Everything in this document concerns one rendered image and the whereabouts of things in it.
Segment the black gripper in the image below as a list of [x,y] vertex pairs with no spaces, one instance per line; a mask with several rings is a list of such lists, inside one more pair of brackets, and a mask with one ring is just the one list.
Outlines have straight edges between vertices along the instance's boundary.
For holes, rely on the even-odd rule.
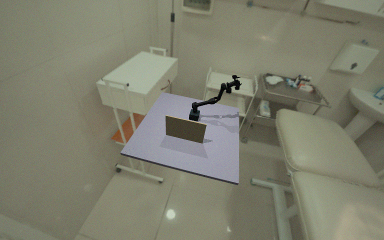
[[[236,81],[237,78],[240,78],[240,77],[237,77],[237,75],[233,75],[233,76],[232,76],[232,79],[234,79],[234,81]],[[232,87],[234,87],[234,83],[233,83],[234,81],[231,82],[231,83],[232,83]],[[242,83],[241,83],[241,84],[242,84]],[[241,85],[241,84],[240,84],[240,85]],[[235,86],[235,87],[234,87],[235,90],[240,90],[240,85]]]

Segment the brown wooden board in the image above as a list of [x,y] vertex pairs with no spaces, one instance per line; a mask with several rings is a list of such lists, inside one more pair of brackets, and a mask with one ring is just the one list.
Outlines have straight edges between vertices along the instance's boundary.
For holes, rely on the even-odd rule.
[[207,124],[165,115],[166,135],[203,143]]

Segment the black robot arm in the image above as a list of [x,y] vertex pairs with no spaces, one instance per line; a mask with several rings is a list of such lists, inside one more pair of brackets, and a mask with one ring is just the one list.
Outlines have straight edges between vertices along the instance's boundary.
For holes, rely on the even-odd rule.
[[240,81],[238,81],[238,79],[235,80],[233,83],[234,83],[234,85],[232,85],[231,82],[230,83],[227,82],[227,85],[226,85],[226,83],[222,83],[220,92],[219,92],[217,97],[213,97],[207,101],[203,101],[203,102],[199,102],[199,103],[197,103],[197,102],[192,103],[192,108],[193,108],[192,112],[197,114],[198,107],[208,105],[208,104],[213,105],[213,104],[217,103],[219,100],[221,100],[221,97],[223,95],[224,90],[226,90],[226,93],[230,94],[232,91],[232,88],[231,88],[232,86],[239,86],[240,85]]

